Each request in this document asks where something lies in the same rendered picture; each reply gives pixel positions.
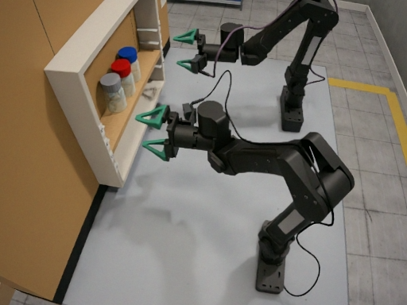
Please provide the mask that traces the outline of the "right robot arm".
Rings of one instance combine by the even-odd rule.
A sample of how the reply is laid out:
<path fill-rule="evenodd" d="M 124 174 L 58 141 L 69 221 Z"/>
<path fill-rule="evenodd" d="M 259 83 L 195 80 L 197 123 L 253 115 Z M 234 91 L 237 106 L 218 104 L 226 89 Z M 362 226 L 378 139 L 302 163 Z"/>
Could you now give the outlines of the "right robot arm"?
<path fill-rule="evenodd" d="M 283 86 L 285 122 L 303 124 L 302 100 L 309 69 L 328 31 L 338 24 L 339 15 L 328 0 L 293 0 L 289 6 L 276 21 L 247 42 L 244 42 L 244 29 L 235 30 L 220 51 L 219 62 L 236 63 L 240 53 L 242 65 L 259 65 L 279 41 L 308 20 L 297 54 L 286 68 L 287 85 Z"/>

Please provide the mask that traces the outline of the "red-capped bottle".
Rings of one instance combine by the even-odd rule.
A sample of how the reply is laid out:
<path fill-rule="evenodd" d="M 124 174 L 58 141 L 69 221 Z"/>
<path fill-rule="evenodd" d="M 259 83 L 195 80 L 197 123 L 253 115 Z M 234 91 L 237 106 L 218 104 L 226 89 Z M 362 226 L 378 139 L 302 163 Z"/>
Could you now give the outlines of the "red-capped bottle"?
<path fill-rule="evenodd" d="M 119 74 L 125 97 L 129 98 L 134 95 L 136 89 L 131 73 L 130 62 L 125 59 L 116 60 L 111 64 L 111 70 L 112 73 Z"/>

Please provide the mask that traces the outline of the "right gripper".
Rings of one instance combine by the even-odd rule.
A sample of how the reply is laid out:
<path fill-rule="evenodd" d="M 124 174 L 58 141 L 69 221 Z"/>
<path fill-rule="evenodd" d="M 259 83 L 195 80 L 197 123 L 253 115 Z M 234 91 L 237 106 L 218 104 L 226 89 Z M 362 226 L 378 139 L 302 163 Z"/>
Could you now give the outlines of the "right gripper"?
<path fill-rule="evenodd" d="M 188 37 L 188 38 L 185 38 L 185 37 Z M 173 40 L 183 42 L 186 44 L 193 44 L 194 41 L 197 41 L 197 43 L 198 43 L 197 49 L 199 48 L 199 51 L 198 51 L 198 54 L 196 54 L 196 55 L 202 56 L 198 60 L 199 70 L 203 70 L 207 66 L 208 61 L 215 62 L 215 58 L 218 54 L 219 48 L 221 47 L 221 44 L 206 44 L 205 34 L 200 34 L 199 29 L 193 29 L 187 33 L 176 36 L 173 38 Z M 191 67 L 186 65 L 186 64 L 190 64 L 191 60 L 192 59 L 179 60 L 176 62 L 176 64 L 180 65 L 183 68 L 186 68 L 191 73 L 193 73 L 191 71 Z M 195 73 L 193 73 L 193 74 L 195 74 Z"/>

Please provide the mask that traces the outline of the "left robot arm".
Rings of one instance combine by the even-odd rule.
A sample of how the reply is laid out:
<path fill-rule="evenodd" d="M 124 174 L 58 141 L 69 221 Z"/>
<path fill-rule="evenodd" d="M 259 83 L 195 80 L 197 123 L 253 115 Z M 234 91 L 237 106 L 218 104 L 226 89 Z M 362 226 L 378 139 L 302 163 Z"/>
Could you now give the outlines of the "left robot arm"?
<path fill-rule="evenodd" d="M 309 132 L 301 139 L 285 142 L 258 142 L 293 145 L 257 145 L 231 135 L 229 115 L 219 102 L 200 103 L 197 114 L 196 149 L 207 151 L 207 161 L 216 172 L 229 176 L 258 172 L 285 179 L 293 203 L 272 221 L 265 220 L 258 233 L 261 251 L 257 288 L 282 292 L 285 258 L 296 240 L 293 235 L 312 222 L 322 222 L 354 188 L 355 179 L 320 133 Z M 316 160 L 326 192 L 305 154 L 294 145 L 301 145 L 313 163 Z"/>

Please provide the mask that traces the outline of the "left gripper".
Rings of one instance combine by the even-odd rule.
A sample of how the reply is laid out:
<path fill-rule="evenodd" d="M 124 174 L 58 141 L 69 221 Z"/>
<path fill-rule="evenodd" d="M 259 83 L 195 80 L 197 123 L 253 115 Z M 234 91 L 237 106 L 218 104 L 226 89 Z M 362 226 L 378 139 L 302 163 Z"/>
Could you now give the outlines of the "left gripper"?
<path fill-rule="evenodd" d="M 168 123 L 166 131 L 168 132 L 169 138 L 143 141 L 141 146 L 167 162 L 169 162 L 170 158 L 176 158 L 179 148 L 196 149 L 197 137 L 194 137 L 194 134 L 198 134 L 199 127 L 194 126 L 197 122 L 196 108 L 193 107 L 192 103 L 190 103 L 190 106 L 192 108 L 192 113 L 189 121 L 182 120 L 182 118 L 179 119 L 179 113 L 170 111 L 169 105 L 163 105 L 149 112 L 136 115 L 136 121 L 155 129 L 161 129 L 162 123 Z M 157 114 L 159 114 L 159 118 L 156 118 L 155 120 L 144 118 Z M 163 145 L 164 149 L 160 152 L 149 145 Z"/>

